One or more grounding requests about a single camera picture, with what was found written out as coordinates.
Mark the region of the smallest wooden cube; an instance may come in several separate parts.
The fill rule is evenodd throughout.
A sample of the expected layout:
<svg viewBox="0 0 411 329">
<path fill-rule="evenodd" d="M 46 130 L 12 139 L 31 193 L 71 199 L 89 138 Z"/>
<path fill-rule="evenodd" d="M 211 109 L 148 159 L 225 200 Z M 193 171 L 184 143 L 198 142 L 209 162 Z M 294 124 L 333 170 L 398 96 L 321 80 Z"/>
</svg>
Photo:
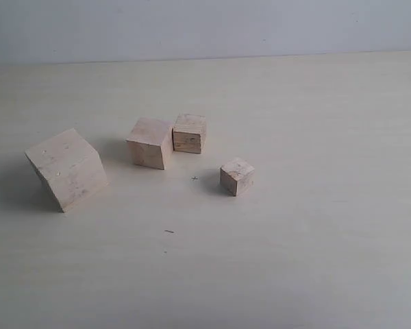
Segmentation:
<svg viewBox="0 0 411 329">
<path fill-rule="evenodd" d="M 233 158 L 220 167 L 220 185 L 236 197 L 253 185 L 255 168 L 242 158 Z"/>
</svg>

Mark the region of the second largest wooden cube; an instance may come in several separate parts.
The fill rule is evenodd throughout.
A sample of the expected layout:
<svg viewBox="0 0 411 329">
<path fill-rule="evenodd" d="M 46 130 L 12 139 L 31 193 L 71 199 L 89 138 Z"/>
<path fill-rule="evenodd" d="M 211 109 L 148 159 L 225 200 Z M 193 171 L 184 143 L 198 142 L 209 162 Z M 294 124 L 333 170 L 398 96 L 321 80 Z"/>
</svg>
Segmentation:
<svg viewBox="0 0 411 329">
<path fill-rule="evenodd" d="M 173 153 L 173 125 L 159 119 L 139 118 L 126 142 L 134 165 L 165 170 Z"/>
</svg>

